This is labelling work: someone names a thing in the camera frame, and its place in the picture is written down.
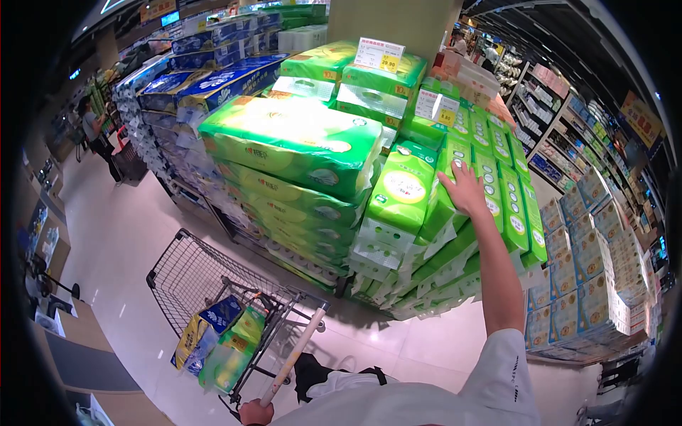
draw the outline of person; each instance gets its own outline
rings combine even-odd
[[[466,42],[462,36],[462,32],[458,29],[452,31],[452,38],[455,40],[455,44],[452,47],[447,47],[446,49],[451,52],[459,53],[462,56],[466,56]]]
[[[120,186],[123,183],[123,179],[118,167],[116,167],[116,163],[114,163],[114,157],[111,155],[114,147],[102,135],[102,123],[106,120],[106,115],[102,114],[100,117],[97,117],[92,112],[92,105],[88,96],[83,96],[80,99],[78,115],[83,118],[83,131],[90,141],[90,147],[100,157],[104,158],[104,161],[109,165],[109,173],[111,173],[111,176],[116,181],[116,186]]]
[[[272,421],[272,404],[264,408],[255,399],[239,409],[244,425],[540,424],[526,362],[519,279],[486,205],[482,179],[464,162],[461,168],[454,162],[451,167],[455,181],[442,172],[438,179],[457,209],[471,218],[476,233],[488,335],[462,390],[455,395],[432,384],[401,383],[376,367],[357,374],[327,369],[326,381],[312,384],[317,380],[309,380],[305,372],[299,377],[299,372],[319,369],[312,355],[301,354],[295,365],[296,390],[300,398],[307,388],[304,401],[309,402]],[[447,330],[443,338],[448,338]]]

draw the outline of hand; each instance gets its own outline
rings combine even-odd
[[[272,403],[267,407],[261,407],[261,399],[256,398],[253,401],[247,402],[239,409],[242,425],[267,425],[272,422],[272,416],[275,415],[275,408]]]
[[[450,195],[452,204],[469,217],[490,214],[483,189],[483,178],[476,179],[473,167],[469,168],[466,162],[462,162],[462,168],[459,168],[455,162],[452,162],[451,167],[456,183],[453,183],[443,172],[438,172],[438,180]]]

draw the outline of price tag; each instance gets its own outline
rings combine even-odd
[[[399,44],[360,37],[355,63],[395,74],[404,51],[405,46]]]

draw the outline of blue toilet paper pack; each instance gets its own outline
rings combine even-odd
[[[180,90],[189,87],[193,82],[208,75],[206,71],[173,72],[161,76],[149,83],[137,93],[137,99],[143,110],[162,112],[177,111],[174,96]]]

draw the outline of shopping basket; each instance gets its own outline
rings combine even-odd
[[[264,315],[265,328],[261,342],[230,393],[225,395],[228,402],[219,395],[221,401],[237,419],[239,414],[229,404],[235,404],[239,409],[241,403],[239,392],[251,373],[255,370],[273,378],[270,387],[261,397],[261,405],[267,407],[282,384],[289,383],[289,372],[313,332],[316,329],[324,331],[322,318],[330,306],[324,299],[292,286],[274,283],[251,271],[184,228],[178,231],[147,275],[147,285],[178,338],[182,336],[192,315],[230,294],[244,305],[250,305]],[[312,316],[305,315],[295,308],[295,305],[304,299],[316,303],[316,310]],[[259,367],[258,362],[291,312],[307,318],[310,322],[293,344],[293,349],[279,372],[273,373]]]

